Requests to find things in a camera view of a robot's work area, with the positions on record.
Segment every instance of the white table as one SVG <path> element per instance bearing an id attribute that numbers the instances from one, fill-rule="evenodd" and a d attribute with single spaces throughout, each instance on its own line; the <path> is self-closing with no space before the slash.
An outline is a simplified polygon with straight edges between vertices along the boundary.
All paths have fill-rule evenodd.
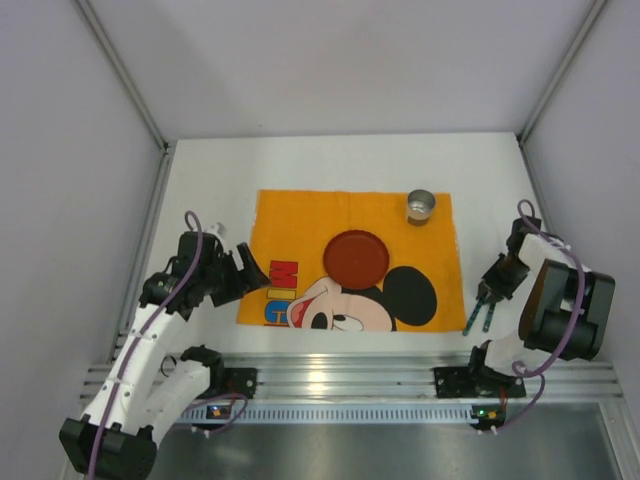
<path id="1" fill-rule="evenodd" d="M 467 315 L 478 281 L 505 251 L 516 203 L 534 201 L 511 133 L 181 140 L 178 142 L 147 277 L 166 265 L 195 211 L 203 226 L 222 222 L 230 245 L 251 238 L 260 189 L 450 192 Z M 275 329 L 236 324 L 238 304 L 193 315 L 209 318 L 203 342 L 227 353 L 424 353 L 469 351 L 516 328 L 533 279 L 497 308 L 489 334 L 484 311 L 472 334 L 372 333 Z"/>

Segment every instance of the silver cup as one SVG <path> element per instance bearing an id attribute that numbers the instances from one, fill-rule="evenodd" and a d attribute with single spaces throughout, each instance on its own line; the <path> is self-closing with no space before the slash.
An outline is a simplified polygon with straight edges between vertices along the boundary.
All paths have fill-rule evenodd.
<path id="1" fill-rule="evenodd" d="M 426 190 L 414 190 L 407 197 L 407 221 L 417 227 L 429 220 L 436 208 L 436 197 Z"/>

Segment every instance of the towel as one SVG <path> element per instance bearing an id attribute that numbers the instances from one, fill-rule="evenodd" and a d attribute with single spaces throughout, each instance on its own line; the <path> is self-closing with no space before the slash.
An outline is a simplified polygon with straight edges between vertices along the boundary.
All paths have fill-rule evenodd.
<path id="1" fill-rule="evenodd" d="M 271 279 L 242 299 L 237 322 L 334 331 L 439 333 L 465 325 L 451 196 L 438 193 L 426 225 L 406 220 L 405 193 L 263 190 L 251 251 Z M 389 270 L 364 290 L 328 277 L 323 253 L 348 230 L 377 236 Z"/>

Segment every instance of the gray wall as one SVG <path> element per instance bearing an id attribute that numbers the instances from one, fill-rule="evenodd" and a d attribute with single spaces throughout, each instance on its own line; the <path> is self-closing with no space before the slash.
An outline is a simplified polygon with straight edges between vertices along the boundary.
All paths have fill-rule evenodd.
<path id="1" fill-rule="evenodd" d="M 517 131 L 591 0 L 92 0 L 169 138 Z"/>
<path id="2" fill-rule="evenodd" d="M 530 140 L 549 215 L 615 277 L 606 352 L 640 426 L 640 2 L 614 0 Z"/>
<path id="3" fill-rule="evenodd" d="M 0 476 L 53 479 L 158 152 L 68 0 L 0 2 Z"/>

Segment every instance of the red plate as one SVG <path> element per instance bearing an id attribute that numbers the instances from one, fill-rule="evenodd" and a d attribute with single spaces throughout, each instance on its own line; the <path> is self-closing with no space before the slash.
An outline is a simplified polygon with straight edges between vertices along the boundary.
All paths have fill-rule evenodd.
<path id="1" fill-rule="evenodd" d="M 373 287 L 389 270 L 389 251 L 373 233 L 348 230 L 324 250 L 324 268 L 338 285 L 352 290 Z"/>

